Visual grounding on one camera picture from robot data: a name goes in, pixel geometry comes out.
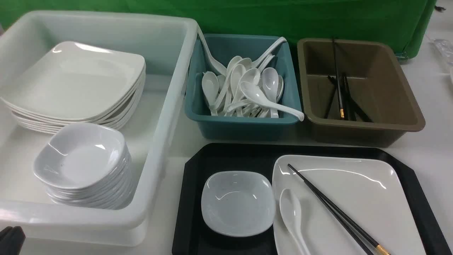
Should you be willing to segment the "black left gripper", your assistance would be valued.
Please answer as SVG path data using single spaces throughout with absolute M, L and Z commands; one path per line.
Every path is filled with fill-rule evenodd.
M 19 255 L 25 239 L 22 227 L 6 227 L 0 232 L 0 254 Z

